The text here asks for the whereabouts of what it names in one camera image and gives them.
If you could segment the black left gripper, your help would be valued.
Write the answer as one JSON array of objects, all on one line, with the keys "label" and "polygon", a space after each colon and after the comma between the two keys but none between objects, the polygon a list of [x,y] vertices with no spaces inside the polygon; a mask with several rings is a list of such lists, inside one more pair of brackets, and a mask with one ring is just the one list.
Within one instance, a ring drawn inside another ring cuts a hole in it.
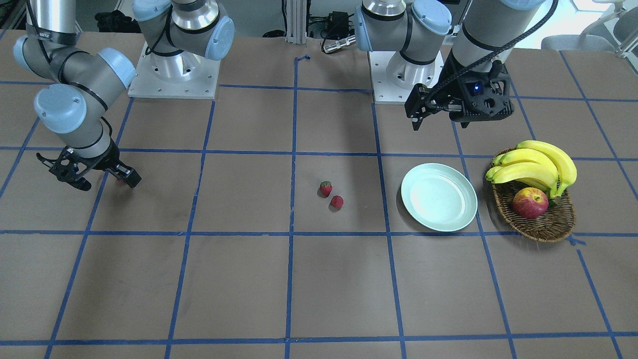
[{"label": "black left gripper", "polygon": [[437,84],[415,84],[405,102],[406,117],[418,131],[424,118],[440,111],[467,129],[474,121],[497,121],[513,114],[511,77],[499,57],[487,60],[486,71],[466,70],[449,54]]}]

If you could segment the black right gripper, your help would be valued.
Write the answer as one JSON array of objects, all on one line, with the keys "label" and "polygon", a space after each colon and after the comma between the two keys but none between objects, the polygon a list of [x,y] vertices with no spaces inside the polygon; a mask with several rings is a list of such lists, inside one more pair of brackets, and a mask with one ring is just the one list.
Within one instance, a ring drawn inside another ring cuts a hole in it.
[{"label": "black right gripper", "polygon": [[49,160],[49,172],[55,175],[58,181],[66,182],[81,191],[89,191],[92,188],[92,184],[85,178],[91,170],[108,172],[115,178],[123,178],[124,184],[130,188],[135,188],[142,181],[134,168],[120,160],[120,150],[114,141],[110,141],[107,150],[97,157],[83,158],[78,151],[66,146],[57,159]]}]

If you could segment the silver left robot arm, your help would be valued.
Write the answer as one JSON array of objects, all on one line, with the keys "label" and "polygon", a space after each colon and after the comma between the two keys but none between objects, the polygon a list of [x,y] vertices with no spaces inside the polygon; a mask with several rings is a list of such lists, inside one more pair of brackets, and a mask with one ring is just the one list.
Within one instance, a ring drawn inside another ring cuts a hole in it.
[{"label": "silver left robot arm", "polygon": [[453,14],[439,0],[363,0],[354,11],[357,47],[394,53],[392,75],[410,91],[406,117],[413,130],[423,120],[446,112],[463,128],[475,121],[498,121],[513,114],[511,77],[505,61],[513,46],[533,34],[555,7],[535,25],[540,0],[473,0],[435,83],[406,80],[407,70],[435,64]]}]

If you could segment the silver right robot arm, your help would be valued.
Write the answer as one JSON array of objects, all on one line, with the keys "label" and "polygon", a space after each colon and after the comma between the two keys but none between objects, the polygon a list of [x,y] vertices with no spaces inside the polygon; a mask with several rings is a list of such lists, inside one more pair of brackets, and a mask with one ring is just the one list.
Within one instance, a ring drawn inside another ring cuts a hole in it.
[{"label": "silver right robot arm", "polygon": [[77,47],[73,0],[28,0],[26,34],[13,47],[24,69],[53,81],[33,106],[42,123],[64,143],[56,159],[37,159],[48,172],[78,190],[88,191],[86,173],[110,173],[134,188],[141,176],[120,160],[112,127],[104,115],[125,91],[139,85],[177,84],[180,98],[211,98],[217,64],[232,47],[235,24],[216,0],[135,0],[134,19],[146,49],[133,64],[114,48],[91,54]]}]

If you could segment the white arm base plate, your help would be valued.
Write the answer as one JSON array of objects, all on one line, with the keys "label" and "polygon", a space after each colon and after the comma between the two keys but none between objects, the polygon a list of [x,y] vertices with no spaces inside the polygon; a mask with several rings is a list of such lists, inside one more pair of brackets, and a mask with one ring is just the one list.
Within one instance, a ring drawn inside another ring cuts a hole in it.
[{"label": "white arm base plate", "polygon": [[144,43],[129,97],[214,100],[220,61],[189,52],[173,57],[146,54],[147,47]]},{"label": "white arm base plate", "polygon": [[433,88],[444,66],[442,54],[438,52],[433,63],[412,64],[398,52],[374,51],[368,53],[370,74],[376,104],[405,104],[415,84]]}]

